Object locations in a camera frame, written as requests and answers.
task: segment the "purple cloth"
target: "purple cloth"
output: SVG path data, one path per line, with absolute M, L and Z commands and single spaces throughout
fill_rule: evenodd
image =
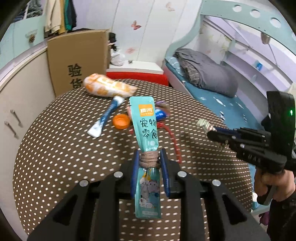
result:
M 267 226 L 269 222 L 269 212 L 259 214 L 259 217 L 260 217 L 259 223 Z

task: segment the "drawer handle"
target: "drawer handle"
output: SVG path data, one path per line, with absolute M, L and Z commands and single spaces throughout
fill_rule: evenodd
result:
M 4 124 L 13 132 L 13 135 L 16 139 L 18 139 L 17 133 L 15 132 L 15 130 L 12 128 L 12 126 L 9 124 L 8 121 L 5 121 Z
M 37 34 L 37 31 L 38 31 L 37 29 L 34 29 L 34 30 L 26 33 L 25 36 L 26 36 L 26 38 L 29 39 L 29 43 L 33 43 L 35 41 L 35 36 Z
M 19 122 L 19 126 L 22 127 L 22 123 L 20 121 L 20 119 L 17 117 L 17 114 L 15 112 L 15 110 L 10 110 L 10 113 L 13 114 L 13 116 L 17 119 L 17 121 Z
M 33 43 L 35 41 L 35 35 L 31 34 L 29 38 L 29 43 Z

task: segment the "orange bottle cap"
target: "orange bottle cap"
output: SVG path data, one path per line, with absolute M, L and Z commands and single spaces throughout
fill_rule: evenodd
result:
M 118 114 L 112 119 L 113 125 L 116 129 L 123 130 L 131 124 L 130 118 L 126 114 Z

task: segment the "orange logo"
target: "orange logo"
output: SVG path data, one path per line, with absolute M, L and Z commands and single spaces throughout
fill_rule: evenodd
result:
M 141 117 L 154 115 L 152 104 L 140 104 L 139 111 Z

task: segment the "brown tablecloth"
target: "brown tablecloth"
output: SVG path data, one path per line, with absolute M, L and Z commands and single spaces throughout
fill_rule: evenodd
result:
M 198 119 L 225 127 L 214 113 L 195 99 L 173 88 L 146 81 L 124 80 L 138 86 L 136 96 L 153 96 L 167 101 L 172 114 L 166 118 L 182 154 L 182 169 L 201 180 L 221 180 L 246 209 L 251 208 L 251 177 L 247 163 L 237 160 L 229 149 L 219 151 L 208 140 Z M 131 160 L 138 148 L 129 131 L 117 130 L 112 117 L 126 112 L 128 99 L 115 111 L 102 135 L 94 139 L 86 132 L 108 108 L 111 98 L 88 94 L 85 88 L 65 93 L 50 103 L 24 136 L 15 162 L 13 188 L 15 203 L 24 230 L 29 234 L 79 180 L 104 179 Z M 158 130 L 159 148 L 176 159 L 168 132 Z M 175 240 L 179 238 L 180 200 L 167 199 L 161 191 L 161 220 L 135 218 L 132 200 L 120 201 L 121 240 Z

